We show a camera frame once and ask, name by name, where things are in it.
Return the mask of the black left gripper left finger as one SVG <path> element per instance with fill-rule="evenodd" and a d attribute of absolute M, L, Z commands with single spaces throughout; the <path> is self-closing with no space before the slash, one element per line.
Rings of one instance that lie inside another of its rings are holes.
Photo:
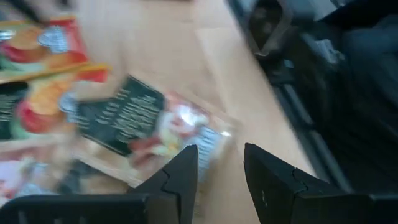
<path fill-rule="evenodd" d="M 192 224 L 198 185 L 198 149 L 189 145 L 153 176 L 129 192 L 144 202 L 134 224 Z"/>

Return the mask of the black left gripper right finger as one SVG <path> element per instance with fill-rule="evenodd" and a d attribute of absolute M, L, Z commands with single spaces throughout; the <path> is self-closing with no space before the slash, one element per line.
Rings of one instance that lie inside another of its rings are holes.
<path fill-rule="evenodd" d="M 255 144 L 245 145 L 244 170 L 261 224 L 368 224 L 369 197 L 346 193 Z"/>

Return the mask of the orange fruit tea packet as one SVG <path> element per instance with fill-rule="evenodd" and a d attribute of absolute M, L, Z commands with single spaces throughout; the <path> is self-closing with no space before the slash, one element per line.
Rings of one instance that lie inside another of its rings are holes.
<path fill-rule="evenodd" d="M 73 131 L 60 100 L 72 81 L 12 82 L 0 85 L 0 141 L 47 138 Z"/>
<path fill-rule="evenodd" d="M 60 17 L 39 27 L 27 21 L 0 22 L 0 83 L 65 72 L 104 82 L 109 67 L 90 63 L 74 17 Z"/>

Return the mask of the black aluminium table frame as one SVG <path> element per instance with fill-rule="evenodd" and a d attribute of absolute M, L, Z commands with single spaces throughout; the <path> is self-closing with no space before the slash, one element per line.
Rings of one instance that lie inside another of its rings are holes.
<path fill-rule="evenodd" d="M 301 81 L 306 75 L 304 70 L 311 68 L 312 63 L 317 60 L 317 45 L 304 33 L 315 23 L 317 6 L 314 0 L 288 1 L 292 22 L 282 49 L 272 57 L 262 57 L 256 53 L 258 48 L 249 30 L 249 18 L 258 0 L 226 0 L 316 175 L 350 192 L 353 189 L 351 184 L 318 132 L 315 118 L 299 93 Z"/>

